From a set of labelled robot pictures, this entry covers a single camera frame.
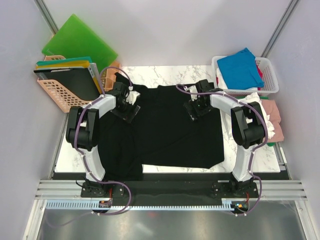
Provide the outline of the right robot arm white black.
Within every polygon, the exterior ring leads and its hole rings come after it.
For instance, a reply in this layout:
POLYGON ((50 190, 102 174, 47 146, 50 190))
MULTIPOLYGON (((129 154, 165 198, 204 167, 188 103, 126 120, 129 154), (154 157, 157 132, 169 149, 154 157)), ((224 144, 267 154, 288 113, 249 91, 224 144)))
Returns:
POLYGON ((230 116, 231 132, 237 144, 237 152, 232 170, 234 181, 229 184, 229 191, 235 197, 242 196, 247 191, 245 182, 254 177, 252 163, 255 151, 265 145, 268 139, 261 105, 256 101, 243 102, 220 88, 212 88, 206 79, 190 87, 178 84, 176 88, 191 97, 184 103, 184 107, 192 121, 199 120, 213 109, 230 116))

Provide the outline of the black t shirt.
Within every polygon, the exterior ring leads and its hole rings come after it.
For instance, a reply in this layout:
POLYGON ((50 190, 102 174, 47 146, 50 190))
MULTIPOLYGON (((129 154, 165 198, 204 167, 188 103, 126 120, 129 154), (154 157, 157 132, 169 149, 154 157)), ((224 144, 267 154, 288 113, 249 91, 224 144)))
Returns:
POLYGON ((141 180, 143 165, 209 169, 224 161, 220 111, 192 121, 190 96, 175 86, 133 87, 140 107, 132 122, 112 112, 100 119, 98 153, 111 181, 141 180))

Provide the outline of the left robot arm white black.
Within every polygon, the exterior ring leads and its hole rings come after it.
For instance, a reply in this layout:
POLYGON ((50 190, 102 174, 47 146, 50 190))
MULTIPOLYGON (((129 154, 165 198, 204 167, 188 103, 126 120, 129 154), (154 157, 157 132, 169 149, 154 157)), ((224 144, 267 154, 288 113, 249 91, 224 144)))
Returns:
POLYGON ((102 93, 97 99, 69 110, 65 138, 80 155, 85 168, 85 177, 94 182, 92 191, 99 197, 106 196, 110 185, 104 181, 106 174, 98 152, 100 120, 110 114, 130 124, 140 110, 137 104, 141 94, 132 86, 116 82, 112 90, 102 93))

